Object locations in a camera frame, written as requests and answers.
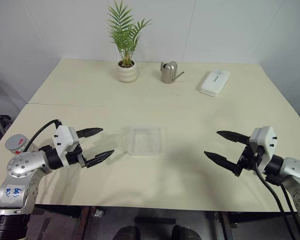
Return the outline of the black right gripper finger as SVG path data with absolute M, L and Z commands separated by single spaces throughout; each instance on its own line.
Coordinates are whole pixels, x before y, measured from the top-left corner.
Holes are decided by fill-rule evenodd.
M 204 151 L 204 154 L 218 166 L 221 166 L 221 167 L 231 171 L 236 176 L 240 175 L 241 170 L 240 170 L 239 166 L 231 161 L 228 161 L 226 157 L 221 156 L 217 153 L 208 152 L 208 151 Z
M 222 136 L 223 138 L 235 142 L 235 143 L 241 143 L 244 145 L 249 144 L 249 136 L 233 132 L 233 131 L 228 131 L 228 130 L 220 130 L 216 132 L 218 135 Z

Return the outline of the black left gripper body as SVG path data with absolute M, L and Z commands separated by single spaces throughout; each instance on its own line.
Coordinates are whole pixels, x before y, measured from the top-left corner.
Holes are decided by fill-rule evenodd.
M 80 145 L 77 145 L 74 151 L 69 151 L 65 157 L 69 165 L 79 164 L 81 168 L 88 167 Z

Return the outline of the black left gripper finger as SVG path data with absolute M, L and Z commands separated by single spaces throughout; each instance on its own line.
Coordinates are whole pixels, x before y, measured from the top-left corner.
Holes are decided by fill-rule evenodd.
M 105 161 L 113 153 L 114 153 L 114 150 L 109 150 L 109 151 L 99 153 L 94 158 L 92 158 L 90 160 L 86 160 L 85 161 L 85 167 L 90 168 L 90 167 L 93 167 L 95 165 L 98 165 L 98 164 L 102 163 L 103 161 Z
M 76 131 L 78 138 L 88 138 L 102 132 L 104 129 L 99 127 L 85 128 Z

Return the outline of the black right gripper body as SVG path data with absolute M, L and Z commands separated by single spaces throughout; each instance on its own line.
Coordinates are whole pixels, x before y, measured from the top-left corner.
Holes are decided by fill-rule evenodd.
M 243 169 L 254 171 L 255 165 L 257 167 L 259 166 L 260 162 L 262 161 L 263 155 L 264 148 L 262 146 L 258 146 L 256 151 L 253 151 L 252 147 L 249 144 L 246 145 L 238 159 L 238 172 L 235 175 L 239 177 Z

